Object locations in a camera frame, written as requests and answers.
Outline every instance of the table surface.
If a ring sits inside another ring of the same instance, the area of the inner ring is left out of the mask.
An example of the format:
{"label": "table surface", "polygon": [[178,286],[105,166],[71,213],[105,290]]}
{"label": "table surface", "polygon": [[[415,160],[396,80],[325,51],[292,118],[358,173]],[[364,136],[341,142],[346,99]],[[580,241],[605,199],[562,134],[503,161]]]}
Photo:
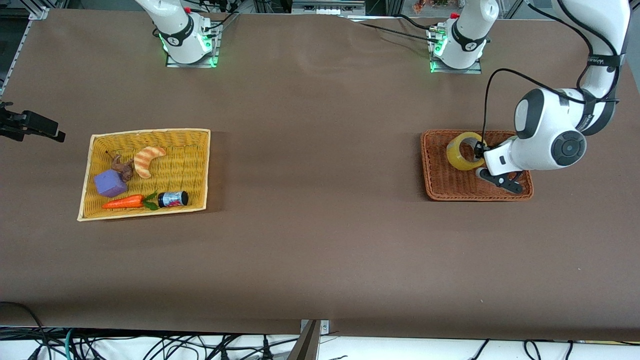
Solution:
{"label": "table surface", "polygon": [[[570,30],[500,20],[483,74],[461,76],[429,73],[420,40],[334,16],[242,15],[208,70],[165,68],[152,28],[89,10],[33,24],[3,100],[67,140],[0,139],[3,300],[65,327],[284,333],[329,318],[343,335],[640,336],[628,67],[615,119],[576,165],[535,172],[532,200],[425,196],[420,134],[479,129],[499,67],[574,84],[586,46]],[[498,75],[488,127],[512,129],[532,88]],[[77,222],[90,135],[167,127],[212,131],[207,210]]]}

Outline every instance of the carrot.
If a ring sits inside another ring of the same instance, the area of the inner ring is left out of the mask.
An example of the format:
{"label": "carrot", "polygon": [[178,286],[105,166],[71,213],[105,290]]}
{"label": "carrot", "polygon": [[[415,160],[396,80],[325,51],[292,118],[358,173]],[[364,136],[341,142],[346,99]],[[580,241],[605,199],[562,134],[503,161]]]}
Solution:
{"label": "carrot", "polygon": [[118,200],[112,200],[102,205],[103,209],[126,209],[126,208],[142,208],[144,204],[142,195],[131,195]]}

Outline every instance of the purple block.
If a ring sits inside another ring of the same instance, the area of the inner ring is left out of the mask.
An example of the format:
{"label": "purple block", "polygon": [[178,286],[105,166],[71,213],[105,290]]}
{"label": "purple block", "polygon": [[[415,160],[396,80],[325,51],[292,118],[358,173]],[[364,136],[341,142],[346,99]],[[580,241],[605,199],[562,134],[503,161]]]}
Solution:
{"label": "purple block", "polygon": [[98,193],[106,197],[118,196],[127,191],[127,184],[120,178],[116,170],[107,170],[93,177]]}

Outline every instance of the roll of tape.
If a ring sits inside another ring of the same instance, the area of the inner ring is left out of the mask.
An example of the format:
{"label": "roll of tape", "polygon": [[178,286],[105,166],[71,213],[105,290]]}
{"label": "roll of tape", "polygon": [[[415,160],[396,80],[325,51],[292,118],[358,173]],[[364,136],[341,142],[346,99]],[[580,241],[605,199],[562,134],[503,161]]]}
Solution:
{"label": "roll of tape", "polygon": [[469,161],[465,159],[464,156],[462,156],[462,152],[460,151],[460,146],[462,145],[462,143],[471,146],[471,149],[473,149],[476,146],[476,143],[480,141],[480,139],[480,135],[472,133],[470,131],[456,136],[456,138],[451,140],[451,142],[447,145],[447,160],[449,160],[449,163],[454,168],[457,168],[461,171],[472,170],[484,165],[484,159],[474,159],[473,161]]}

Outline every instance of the toy croissant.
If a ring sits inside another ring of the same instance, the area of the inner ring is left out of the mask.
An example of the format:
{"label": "toy croissant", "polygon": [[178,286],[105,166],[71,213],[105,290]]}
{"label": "toy croissant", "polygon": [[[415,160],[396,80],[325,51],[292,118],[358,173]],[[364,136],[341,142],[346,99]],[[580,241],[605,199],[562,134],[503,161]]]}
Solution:
{"label": "toy croissant", "polygon": [[142,151],[133,157],[133,164],[136,167],[138,175],[143,179],[150,178],[149,165],[151,164],[151,160],[164,155],[166,155],[166,151],[159,146],[147,146],[142,149]]}

